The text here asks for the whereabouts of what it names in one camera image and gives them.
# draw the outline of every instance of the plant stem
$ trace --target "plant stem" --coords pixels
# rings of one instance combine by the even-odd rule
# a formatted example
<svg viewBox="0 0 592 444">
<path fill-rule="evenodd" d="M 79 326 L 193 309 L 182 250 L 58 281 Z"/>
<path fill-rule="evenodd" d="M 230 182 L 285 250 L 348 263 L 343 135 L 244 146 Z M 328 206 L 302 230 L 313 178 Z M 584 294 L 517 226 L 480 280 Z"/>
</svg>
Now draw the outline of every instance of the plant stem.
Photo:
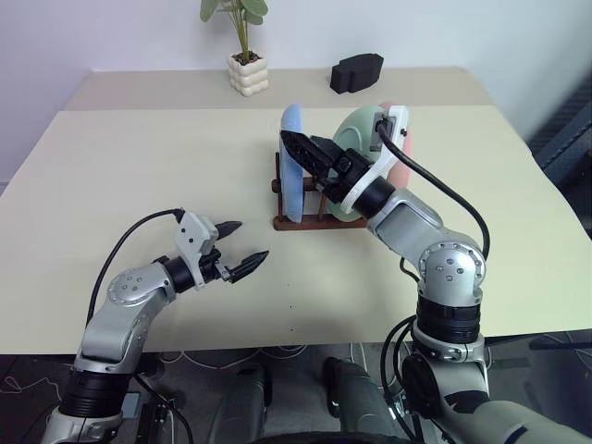
<svg viewBox="0 0 592 444">
<path fill-rule="evenodd" d="M 240 48 L 242 49 L 242 58 L 245 63 L 249 61 L 249 42 L 247 36 L 247 22 L 244 19 L 243 7 L 239 0 L 232 0 L 235 20 L 237 22 L 237 33 L 239 34 Z"/>
</svg>

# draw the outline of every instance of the black sponge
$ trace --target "black sponge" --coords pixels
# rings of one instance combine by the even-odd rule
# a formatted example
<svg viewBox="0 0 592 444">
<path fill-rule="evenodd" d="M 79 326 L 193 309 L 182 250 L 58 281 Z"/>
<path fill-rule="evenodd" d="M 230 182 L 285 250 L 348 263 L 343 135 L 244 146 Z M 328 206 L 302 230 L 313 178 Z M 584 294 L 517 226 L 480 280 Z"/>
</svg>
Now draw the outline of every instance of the black sponge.
<svg viewBox="0 0 592 444">
<path fill-rule="evenodd" d="M 378 80 L 383 60 L 378 54 L 359 54 L 341 60 L 331 71 L 331 89 L 341 94 L 368 88 Z"/>
</svg>

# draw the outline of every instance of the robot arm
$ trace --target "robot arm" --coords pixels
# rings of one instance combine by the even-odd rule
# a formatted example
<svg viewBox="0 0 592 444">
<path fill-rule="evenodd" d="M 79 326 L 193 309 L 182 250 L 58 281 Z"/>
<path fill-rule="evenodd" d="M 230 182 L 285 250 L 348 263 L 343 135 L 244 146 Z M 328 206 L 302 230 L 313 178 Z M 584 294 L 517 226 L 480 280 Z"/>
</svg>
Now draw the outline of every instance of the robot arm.
<svg viewBox="0 0 592 444">
<path fill-rule="evenodd" d="M 396 141 L 406 135 L 401 123 L 406 125 L 406 114 L 389 110 L 376 122 L 375 133 L 382 133 L 383 142 L 384 134 Z M 344 211 L 347 200 L 377 238 L 419 271 L 414 352 L 401 369 L 412 410 L 434 421 L 457 444 L 590 442 L 521 405 L 489 399 L 485 342 L 479 334 L 486 258 L 473 239 L 445 228 L 438 214 L 410 191 L 395 190 L 379 174 L 371 176 L 372 167 L 354 150 L 289 131 L 281 131 L 281 137 L 318 190 L 342 203 Z"/>
<path fill-rule="evenodd" d="M 215 226 L 187 212 L 175 239 L 179 257 L 163 256 L 111 281 L 104 305 L 84 331 L 64 400 L 52 412 L 43 444 L 103 442 L 117 434 L 121 404 L 154 318 L 178 293 L 202 290 L 218 278 L 237 282 L 267 257 L 268 252 L 255 253 L 231 269 L 220 263 L 214 242 L 240 225 Z"/>
</svg>

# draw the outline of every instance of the white wall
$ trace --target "white wall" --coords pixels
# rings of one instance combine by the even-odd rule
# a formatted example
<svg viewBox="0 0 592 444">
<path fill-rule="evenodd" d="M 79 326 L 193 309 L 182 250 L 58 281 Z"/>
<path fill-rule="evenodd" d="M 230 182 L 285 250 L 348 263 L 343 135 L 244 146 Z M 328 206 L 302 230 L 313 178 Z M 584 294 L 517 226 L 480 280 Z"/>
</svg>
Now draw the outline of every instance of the white wall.
<svg viewBox="0 0 592 444">
<path fill-rule="evenodd" d="M 236 51 L 199 0 L 0 2 L 0 181 L 89 69 L 222 68 Z M 253 48 L 271 68 L 377 52 L 386 67 L 461 66 L 527 138 L 592 67 L 590 0 L 268 0 Z"/>
</svg>

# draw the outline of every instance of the white bracket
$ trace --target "white bracket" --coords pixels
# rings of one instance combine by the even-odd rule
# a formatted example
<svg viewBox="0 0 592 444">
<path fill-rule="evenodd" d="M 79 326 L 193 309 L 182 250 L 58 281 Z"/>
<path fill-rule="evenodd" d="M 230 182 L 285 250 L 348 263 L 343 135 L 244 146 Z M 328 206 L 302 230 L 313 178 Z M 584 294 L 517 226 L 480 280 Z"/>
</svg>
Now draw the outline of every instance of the white bracket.
<svg viewBox="0 0 592 444">
<path fill-rule="evenodd" d="M 391 106 L 386 114 L 388 120 L 393 122 L 391 140 L 400 149 L 403 149 L 405 137 L 407 136 L 407 124 L 409 123 L 409 110 L 407 106 Z M 391 153 L 384 143 L 380 147 L 380 156 L 370 169 L 351 188 L 341 203 L 341 210 L 344 213 L 353 211 L 353 204 L 362 195 L 364 190 L 374 182 L 378 176 L 386 177 L 390 169 L 397 163 L 397 157 Z"/>
<path fill-rule="evenodd" d="M 200 271 L 200 259 L 212 251 L 217 239 L 218 230 L 210 219 L 189 211 L 185 213 L 179 224 L 175 243 L 198 291 L 205 287 L 204 277 Z"/>
</svg>

